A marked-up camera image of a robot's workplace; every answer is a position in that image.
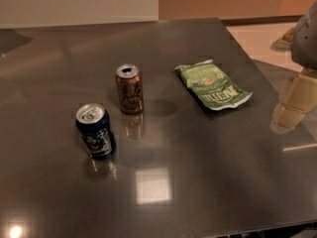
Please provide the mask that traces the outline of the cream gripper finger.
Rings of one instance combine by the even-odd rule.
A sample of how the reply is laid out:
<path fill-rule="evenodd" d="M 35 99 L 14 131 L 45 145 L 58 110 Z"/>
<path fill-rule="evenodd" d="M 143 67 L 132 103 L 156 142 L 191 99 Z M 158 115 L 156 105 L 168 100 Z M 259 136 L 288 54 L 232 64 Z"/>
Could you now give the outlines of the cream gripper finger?
<path fill-rule="evenodd" d="M 317 105 L 317 71 L 304 69 L 291 81 L 286 96 L 277 105 L 273 122 L 284 128 L 294 128 Z"/>

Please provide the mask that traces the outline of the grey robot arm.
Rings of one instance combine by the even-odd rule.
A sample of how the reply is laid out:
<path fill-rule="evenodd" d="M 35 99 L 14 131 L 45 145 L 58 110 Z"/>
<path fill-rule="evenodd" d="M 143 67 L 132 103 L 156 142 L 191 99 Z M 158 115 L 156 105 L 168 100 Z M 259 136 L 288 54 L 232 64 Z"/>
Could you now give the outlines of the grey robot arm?
<path fill-rule="evenodd" d="M 296 74 L 273 114 L 273 123 L 294 128 L 317 105 L 317 2 L 295 26 L 291 58 L 303 70 Z"/>

